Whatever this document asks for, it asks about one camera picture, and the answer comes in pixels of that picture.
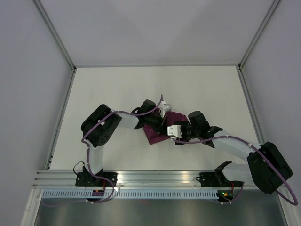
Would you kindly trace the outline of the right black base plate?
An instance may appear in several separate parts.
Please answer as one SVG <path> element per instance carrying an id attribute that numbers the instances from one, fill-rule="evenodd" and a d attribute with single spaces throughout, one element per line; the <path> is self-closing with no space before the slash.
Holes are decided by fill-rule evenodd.
<path id="1" fill-rule="evenodd" d="M 201 172 L 195 179 L 201 184 L 201 187 L 216 187 L 216 188 L 232 188 L 241 187 L 241 181 L 229 181 L 221 173 L 215 172 Z"/>

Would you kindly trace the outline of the purple cloth napkin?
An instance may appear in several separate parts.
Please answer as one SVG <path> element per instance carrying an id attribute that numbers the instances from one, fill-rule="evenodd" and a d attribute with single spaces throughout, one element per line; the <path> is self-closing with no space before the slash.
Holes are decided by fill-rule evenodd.
<path id="1" fill-rule="evenodd" d="M 167 126 L 172 126 L 176 121 L 187 121 L 187 117 L 181 113 L 167 112 L 164 117 L 167 117 Z M 154 131 L 154 123 L 146 124 L 143 127 L 143 131 L 150 145 L 170 139 L 167 134 L 158 134 Z"/>

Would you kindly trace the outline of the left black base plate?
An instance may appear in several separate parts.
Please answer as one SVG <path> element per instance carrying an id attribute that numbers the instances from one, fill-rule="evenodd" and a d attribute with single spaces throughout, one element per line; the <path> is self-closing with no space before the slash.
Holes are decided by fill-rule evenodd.
<path id="1" fill-rule="evenodd" d="M 112 187 L 110 180 L 115 186 L 118 180 L 118 173 L 116 172 L 104 172 L 103 174 L 97 175 L 105 179 L 99 179 L 93 177 L 89 172 L 80 172 L 77 175 L 75 186 L 76 187 Z"/>

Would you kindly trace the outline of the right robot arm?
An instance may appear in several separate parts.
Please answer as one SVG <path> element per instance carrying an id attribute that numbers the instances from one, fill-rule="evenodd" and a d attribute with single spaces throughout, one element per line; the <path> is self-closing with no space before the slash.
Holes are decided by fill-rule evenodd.
<path id="1" fill-rule="evenodd" d="M 272 194 L 292 177 L 293 171 L 275 144 L 251 143 L 235 137 L 220 127 L 211 126 L 201 111 L 190 113 L 188 118 L 167 128 L 167 134 L 176 145 L 200 142 L 244 161 L 243 164 L 225 161 L 218 166 L 214 175 L 218 185 L 240 181 Z"/>

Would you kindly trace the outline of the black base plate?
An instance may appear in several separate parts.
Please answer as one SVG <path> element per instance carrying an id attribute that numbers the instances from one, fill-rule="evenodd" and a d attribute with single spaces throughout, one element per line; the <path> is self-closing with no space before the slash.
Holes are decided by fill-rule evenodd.
<path id="1" fill-rule="evenodd" d="M 97 175 L 105 179 L 99 179 L 93 177 L 89 172 L 80 172 L 77 175 L 75 186 L 76 187 L 112 187 L 110 180 L 115 186 L 118 180 L 118 173 L 116 172 L 104 172 L 103 174 Z"/>
<path id="2" fill-rule="evenodd" d="M 241 181 L 229 181 L 221 173 L 215 172 L 201 172 L 195 179 L 201 184 L 201 187 L 216 187 L 216 188 L 232 188 L 241 187 Z"/>

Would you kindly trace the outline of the right aluminium frame post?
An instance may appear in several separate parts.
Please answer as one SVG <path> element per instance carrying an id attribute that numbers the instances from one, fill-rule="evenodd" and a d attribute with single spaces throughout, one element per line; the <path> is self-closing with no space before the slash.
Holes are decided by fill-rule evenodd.
<path id="1" fill-rule="evenodd" d="M 270 20 L 272 19 L 275 11 L 279 7 L 281 0 L 273 0 L 271 5 L 269 6 L 264 18 L 262 19 L 258 29 L 255 32 L 255 35 L 253 36 L 250 44 L 248 45 L 242 59 L 240 60 L 238 64 L 238 69 L 242 70 L 243 66 L 246 64 L 247 59 L 249 58 L 250 54 L 252 53 L 252 50 L 256 46 L 257 42 L 259 41 L 260 37 L 264 33 L 266 27 L 268 26 Z"/>

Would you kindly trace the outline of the left aluminium frame post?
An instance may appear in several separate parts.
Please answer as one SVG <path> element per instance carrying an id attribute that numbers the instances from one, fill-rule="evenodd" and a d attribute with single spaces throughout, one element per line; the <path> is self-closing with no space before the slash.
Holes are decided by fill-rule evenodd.
<path id="1" fill-rule="evenodd" d="M 32 0 L 34 6 L 36 7 L 36 9 L 38 10 L 43 22 L 45 23 L 47 29 L 49 30 L 51 36 L 53 37 L 56 45 L 58 46 L 59 50 L 61 51 L 64 59 L 66 60 L 66 62 L 68 63 L 69 67 L 71 68 L 71 70 L 74 72 L 76 70 L 76 66 L 73 63 L 65 45 L 63 44 L 56 28 L 54 27 L 48 13 L 46 12 L 42 2 L 40 0 Z"/>

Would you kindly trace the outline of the aluminium frame post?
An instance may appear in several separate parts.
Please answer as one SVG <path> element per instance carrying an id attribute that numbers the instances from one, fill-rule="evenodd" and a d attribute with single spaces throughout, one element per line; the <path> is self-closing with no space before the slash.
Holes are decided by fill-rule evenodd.
<path id="1" fill-rule="evenodd" d="M 49 30 L 51 36 L 53 37 L 56 45 L 58 46 L 59 50 L 61 51 L 64 59 L 66 60 L 66 62 L 68 63 L 69 67 L 71 68 L 71 70 L 74 72 L 76 70 L 76 66 L 73 63 L 65 45 L 63 44 L 56 28 L 54 27 L 48 13 L 46 12 L 42 2 L 40 0 L 32 0 L 34 6 L 36 7 L 36 9 L 38 10 L 43 22 L 45 23 L 47 29 Z"/>
<path id="2" fill-rule="evenodd" d="M 255 35 L 253 36 L 250 44 L 248 45 L 242 59 L 240 60 L 238 64 L 238 69 L 242 70 L 243 66 L 246 64 L 247 59 L 249 58 L 250 54 L 252 53 L 252 50 L 256 46 L 257 42 L 259 41 L 260 37 L 264 33 L 266 27 L 268 26 L 270 20 L 272 19 L 275 11 L 279 7 L 281 0 L 273 0 L 271 5 L 269 6 L 264 18 L 262 19 L 258 29 L 255 32 Z"/>

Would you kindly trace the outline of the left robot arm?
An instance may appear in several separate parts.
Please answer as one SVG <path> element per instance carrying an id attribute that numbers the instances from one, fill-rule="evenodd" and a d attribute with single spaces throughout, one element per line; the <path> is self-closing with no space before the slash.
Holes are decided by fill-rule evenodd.
<path id="1" fill-rule="evenodd" d="M 171 110 L 171 105 L 162 97 L 158 104 L 146 99 L 140 107 L 131 112 L 113 110 L 101 104 L 81 125 L 83 132 L 81 142 L 87 146 L 86 181 L 91 186 L 99 186 L 102 183 L 104 145 L 117 128 L 138 130 L 147 126 L 155 134 L 165 135 L 166 113 Z"/>

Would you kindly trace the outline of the aluminium front rail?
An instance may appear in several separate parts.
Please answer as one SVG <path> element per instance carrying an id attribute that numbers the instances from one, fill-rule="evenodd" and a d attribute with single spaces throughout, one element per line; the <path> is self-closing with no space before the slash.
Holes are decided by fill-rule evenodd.
<path id="1" fill-rule="evenodd" d="M 202 171 L 114 171 L 118 173 L 115 186 L 125 189 L 167 188 L 184 189 L 201 187 L 195 179 L 201 172 L 214 172 L 213 170 Z M 40 170 L 36 173 L 32 183 L 33 188 L 76 188 L 75 181 L 80 172 L 72 170 Z"/>

